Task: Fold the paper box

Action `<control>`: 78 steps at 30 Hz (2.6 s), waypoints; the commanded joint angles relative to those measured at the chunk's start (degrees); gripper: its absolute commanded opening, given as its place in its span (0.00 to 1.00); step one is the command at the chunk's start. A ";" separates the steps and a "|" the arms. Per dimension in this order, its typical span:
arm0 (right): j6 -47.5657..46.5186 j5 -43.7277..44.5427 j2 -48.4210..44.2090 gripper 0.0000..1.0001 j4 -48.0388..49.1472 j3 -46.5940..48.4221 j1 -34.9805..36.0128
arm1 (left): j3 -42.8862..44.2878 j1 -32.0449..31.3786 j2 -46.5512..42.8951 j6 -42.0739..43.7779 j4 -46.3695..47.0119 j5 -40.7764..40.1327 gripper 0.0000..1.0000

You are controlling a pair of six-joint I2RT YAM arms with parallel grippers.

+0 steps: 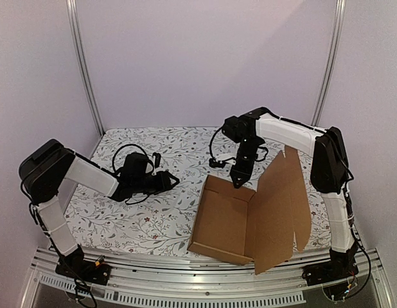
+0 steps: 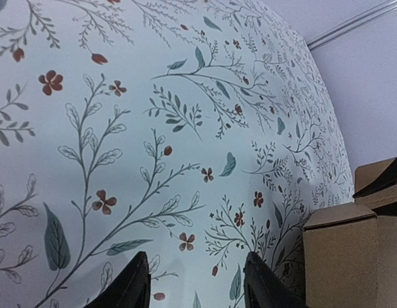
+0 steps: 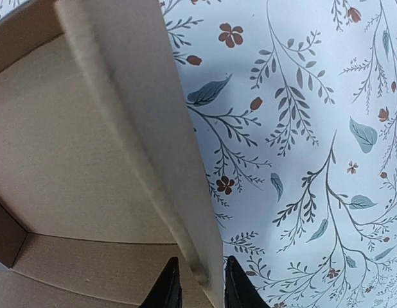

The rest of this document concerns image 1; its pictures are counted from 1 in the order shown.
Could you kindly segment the brown cardboard box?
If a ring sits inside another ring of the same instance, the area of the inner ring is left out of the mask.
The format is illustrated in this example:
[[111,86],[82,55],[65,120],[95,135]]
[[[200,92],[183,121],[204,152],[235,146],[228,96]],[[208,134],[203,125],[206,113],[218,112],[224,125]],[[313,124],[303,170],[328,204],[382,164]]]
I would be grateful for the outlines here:
[[260,274],[302,252],[311,224],[299,155],[286,146],[259,177],[256,190],[206,178],[188,251],[231,264],[253,262]]

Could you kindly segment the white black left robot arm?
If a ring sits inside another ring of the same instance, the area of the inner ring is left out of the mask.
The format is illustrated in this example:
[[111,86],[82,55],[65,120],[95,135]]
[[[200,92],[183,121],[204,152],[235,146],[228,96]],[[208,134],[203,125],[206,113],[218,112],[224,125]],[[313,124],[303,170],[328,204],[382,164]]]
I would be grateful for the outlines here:
[[81,247],[66,221],[65,212],[73,197],[68,194],[61,203],[60,191],[68,187],[74,192],[82,186],[116,202],[130,205],[137,194],[145,198],[172,190],[180,180],[168,170],[161,170],[161,155],[148,155],[137,144],[121,166],[113,155],[111,168],[106,169],[75,150],[50,139],[24,159],[18,169],[20,190],[29,200],[30,213],[49,238],[55,251],[65,258],[64,269],[74,278],[84,278],[88,264],[77,256]]

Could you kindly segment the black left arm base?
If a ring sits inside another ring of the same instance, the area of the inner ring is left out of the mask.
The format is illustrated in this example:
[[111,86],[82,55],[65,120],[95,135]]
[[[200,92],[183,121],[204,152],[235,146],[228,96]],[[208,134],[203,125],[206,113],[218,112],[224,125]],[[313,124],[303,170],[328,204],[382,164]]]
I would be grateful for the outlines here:
[[106,286],[110,278],[112,267],[104,262],[96,265],[95,261],[87,261],[82,256],[59,258],[55,273],[69,277],[81,278],[85,282]]

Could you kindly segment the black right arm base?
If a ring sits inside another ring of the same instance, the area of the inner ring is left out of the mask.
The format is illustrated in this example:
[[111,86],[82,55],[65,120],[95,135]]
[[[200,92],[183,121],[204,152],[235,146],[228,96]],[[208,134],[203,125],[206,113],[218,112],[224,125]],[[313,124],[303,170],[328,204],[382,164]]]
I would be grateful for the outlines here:
[[303,267],[302,278],[308,286],[325,284],[358,274],[355,255],[330,250],[330,260]]

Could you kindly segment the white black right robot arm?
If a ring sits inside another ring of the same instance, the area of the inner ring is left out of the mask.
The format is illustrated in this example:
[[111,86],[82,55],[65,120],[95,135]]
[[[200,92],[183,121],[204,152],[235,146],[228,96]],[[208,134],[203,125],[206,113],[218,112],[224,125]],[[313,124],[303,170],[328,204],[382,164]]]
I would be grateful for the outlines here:
[[239,117],[227,118],[221,131],[239,145],[230,170],[237,189],[250,180],[257,150],[266,140],[290,146],[311,157],[310,181],[323,198],[331,231],[331,261],[325,266],[325,274],[338,280],[348,272],[358,244],[351,231],[353,211],[348,192],[353,175],[340,130],[308,126],[260,107]]

